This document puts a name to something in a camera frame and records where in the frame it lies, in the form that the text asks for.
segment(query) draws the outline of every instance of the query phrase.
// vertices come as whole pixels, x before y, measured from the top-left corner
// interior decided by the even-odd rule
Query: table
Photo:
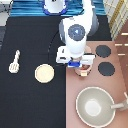
[[[111,55],[107,58],[96,56],[90,74],[85,77],[76,75],[73,69],[66,69],[66,128],[90,128],[84,124],[78,117],[75,109],[77,95],[86,87],[100,87],[106,90],[114,99],[115,103],[125,100],[124,92],[126,87],[117,55],[114,41],[88,41],[87,45],[91,48],[92,53],[96,54],[95,49],[98,45],[107,45],[111,48]],[[98,65],[103,62],[111,62],[115,67],[113,76],[102,76],[98,71]],[[113,122],[106,128],[127,128],[128,127],[128,110],[117,111]]]
[[[48,63],[48,47],[58,30],[58,19],[51,17],[9,18],[0,50],[0,128],[65,128],[66,68],[54,67],[54,79],[41,84],[35,70]],[[49,64],[56,65],[56,52],[63,45],[59,34],[50,50]],[[20,70],[8,70],[20,50]]]

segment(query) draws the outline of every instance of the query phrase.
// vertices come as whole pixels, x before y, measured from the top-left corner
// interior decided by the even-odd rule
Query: black cable
[[[13,0],[9,3],[9,9],[8,9],[8,12],[7,12],[7,13],[8,13],[8,15],[9,15],[9,10],[11,10],[11,8],[10,8],[10,7],[11,7],[11,3],[12,3],[12,2],[13,2]]]
[[[56,66],[66,66],[66,64],[55,65],[55,66],[53,66],[53,68]]]
[[[84,12],[84,9],[82,9],[82,11],[79,13],[79,15],[81,15]]]
[[[4,11],[7,11],[5,5],[0,1],[0,3],[4,6]]]
[[[50,48],[51,48],[51,45],[53,43],[53,40],[55,39],[56,35],[59,33],[59,30],[54,34],[53,38],[52,38],[52,41],[50,42],[49,44],[49,48],[48,48],[48,64],[49,64],[49,53],[50,53]]]

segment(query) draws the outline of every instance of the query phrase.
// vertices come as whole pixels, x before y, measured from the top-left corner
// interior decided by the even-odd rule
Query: cord
[[[4,11],[7,11],[5,5],[0,1],[0,3],[4,6]]]
[[[9,15],[9,10],[11,10],[11,3],[13,2],[13,0],[10,2],[10,4],[9,4],[9,9],[8,9],[8,15]]]
[[[5,5],[0,1],[0,3],[4,6],[4,10],[1,11],[0,13],[2,13],[2,12],[7,12],[8,15],[9,15],[9,10],[11,10],[10,6],[11,6],[12,1],[11,1],[10,4],[9,4],[9,9],[6,9]]]
[[[50,42],[49,44],[49,48],[48,48],[48,64],[49,64],[49,53],[50,53],[50,48],[51,48],[51,45],[53,43],[53,40],[55,39],[56,35],[59,33],[59,30],[54,34],[53,38],[52,38],[52,41]]]

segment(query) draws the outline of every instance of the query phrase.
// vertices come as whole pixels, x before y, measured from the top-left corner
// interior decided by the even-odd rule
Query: cable
[[[9,15],[9,10],[11,10],[11,8],[10,8],[11,2],[10,2],[10,4],[9,4],[9,9],[6,9],[5,5],[0,1],[0,3],[4,6],[4,10],[1,11],[0,13],[2,13],[2,12],[7,12],[8,15]]]
[[[55,66],[53,66],[53,68],[56,66],[66,66],[66,64],[55,65]]]
[[[54,34],[53,38],[52,38],[52,41],[50,42],[49,44],[49,48],[48,48],[48,64],[49,64],[49,53],[50,53],[50,48],[51,48],[51,45],[53,43],[53,40],[55,39],[56,35],[59,33],[59,30]]]
[[[10,7],[11,7],[11,3],[12,3],[12,2],[13,2],[13,0],[12,0],[12,1],[10,2],[10,4],[9,4],[9,9],[8,9],[8,12],[7,12],[7,13],[8,13],[8,15],[10,15],[10,14],[9,14],[9,10],[11,10],[11,8],[10,8]]]
[[[5,5],[0,1],[0,3],[4,6],[4,11],[7,11]]]

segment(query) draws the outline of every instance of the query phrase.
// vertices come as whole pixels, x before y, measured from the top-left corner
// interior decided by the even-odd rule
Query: white bowl
[[[91,127],[106,127],[115,117],[111,109],[114,100],[108,92],[99,87],[83,89],[76,99],[76,110],[80,119]]]

